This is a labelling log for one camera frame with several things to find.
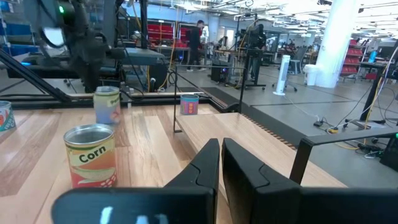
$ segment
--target concrete floor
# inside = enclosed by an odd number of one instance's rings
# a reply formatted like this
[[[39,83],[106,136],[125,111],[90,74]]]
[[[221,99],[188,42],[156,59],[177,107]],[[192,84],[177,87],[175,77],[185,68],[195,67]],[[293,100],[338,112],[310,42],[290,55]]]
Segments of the concrete floor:
[[[211,81],[210,78],[207,77],[210,71],[187,73],[179,69],[179,73],[200,87],[216,86],[229,95],[237,99],[239,98],[240,90],[231,87],[217,86],[215,82]],[[272,94],[274,89],[271,85],[277,81],[278,75],[279,71],[275,66],[261,67],[259,83],[267,84],[266,89],[262,90],[261,87],[252,87],[245,90],[243,101],[277,118],[283,123],[288,124],[290,127],[307,136],[326,133],[313,126],[313,123],[317,120],[316,117],[305,114],[297,107],[308,113],[317,115],[320,118],[325,117],[329,123],[336,125],[351,111],[371,85],[368,81],[357,81],[354,83],[353,80],[346,80],[344,83],[339,82],[334,89],[327,89],[316,86],[305,86],[302,84],[303,76],[297,75],[291,76],[290,81],[295,84],[298,92],[294,92],[293,88],[288,86],[285,91],[286,97],[283,97]],[[18,81],[19,80],[8,79],[5,71],[0,71],[0,91],[6,86],[17,83]],[[63,80],[46,81],[64,92],[74,93],[73,89],[67,87]],[[83,93],[83,86],[79,80],[72,81],[72,83],[77,92]],[[184,87],[191,85],[180,78],[178,80],[178,86]],[[398,93],[397,85],[386,84],[385,87],[391,88]],[[34,86],[28,82],[23,82],[14,88],[0,93],[0,95],[12,93],[40,93],[40,91],[35,89]],[[347,118],[359,118],[366,97],[367,96],[361,100],[359,105]],[[383,89],[379,95],[380,108],[383,114],[393,97],[392,91],[387,88]],[[386,114],[388,118],[398,118],[398,103],[396,101],[392,102]],[[378,104],[373,108],[370,118],[381,119]],[[355,125],[349,124],[346,131],[355,131],[357,129]],[[398,187],[398,172],[380,164],[378,159],[367,159],[363,155],[356,153],[355,150],[343,149],[336,144],[315,147],[311,153],[310,160],[349,187],[382,187],[395,189]]]

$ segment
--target man in black shirt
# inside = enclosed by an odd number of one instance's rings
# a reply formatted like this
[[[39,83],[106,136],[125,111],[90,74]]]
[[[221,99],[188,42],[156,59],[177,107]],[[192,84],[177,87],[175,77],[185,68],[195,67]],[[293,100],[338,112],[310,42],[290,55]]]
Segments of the man in black shirt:
[[[190,48],[190,60],[188,63],[189,65],[193,65],[193,61],[196,61],[197,65],[200,65],[198,47],[200,46],[200,31],[204,28],[204,26],[205,22],[203,22],[203,20],[199,20],[197,26],[192,28],[191,30],[191,35],[189,38],[189,48]],[[193,70],[191,69],[191,67],[188,67],[187,71],[192,72]]]

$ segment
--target wooden tabletop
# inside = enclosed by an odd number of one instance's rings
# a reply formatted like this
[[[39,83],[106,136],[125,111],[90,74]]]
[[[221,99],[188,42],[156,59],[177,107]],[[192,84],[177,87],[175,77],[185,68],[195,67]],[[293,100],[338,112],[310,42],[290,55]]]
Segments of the wooden tabletop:
[[[117,187],[162,187],[191,161],[186,135],[172,131],[173,111],[172,105],[122,110],[115,129]],[[199,106],[199,114],[213,113],[210,105]],[[94,109],[20,110],[15,119],[17,128],[0,133],[0,223],[52,223],[54,200],[71,189],[63,135],[94,124]],[[223,197],[217,223],[231,223]]]
[[[289,178],[296,152],[239,113],[178,116],[177,122],[197,152],[211,138],[232,138],[264,163]],[[308,162],[303,186],[345,187],[330,174]]]

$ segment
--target white tower fan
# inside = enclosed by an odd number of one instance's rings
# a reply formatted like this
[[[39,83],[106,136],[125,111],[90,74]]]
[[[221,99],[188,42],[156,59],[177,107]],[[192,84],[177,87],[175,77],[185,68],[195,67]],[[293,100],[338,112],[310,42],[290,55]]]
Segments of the white tower fan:
[[[285,82],[287,78],[287,70],[289,69],[290,56],[283,55],[282,62],[280,63],[278,84],[276,85],[275,95],[284,96]]]

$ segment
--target ceiling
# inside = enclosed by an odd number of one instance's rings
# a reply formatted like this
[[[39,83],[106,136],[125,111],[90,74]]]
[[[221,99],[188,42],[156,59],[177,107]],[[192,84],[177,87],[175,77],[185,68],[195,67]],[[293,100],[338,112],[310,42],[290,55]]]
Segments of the ceiling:
[[[322,36],[333,0],[149,0],[186,9],[186,14],[204,11],[237,20],[247,12],[258,12],[262,21],[281,31]],[[353,35],[359,37],[394,37],[398,39],[398,1],[362,0]]]

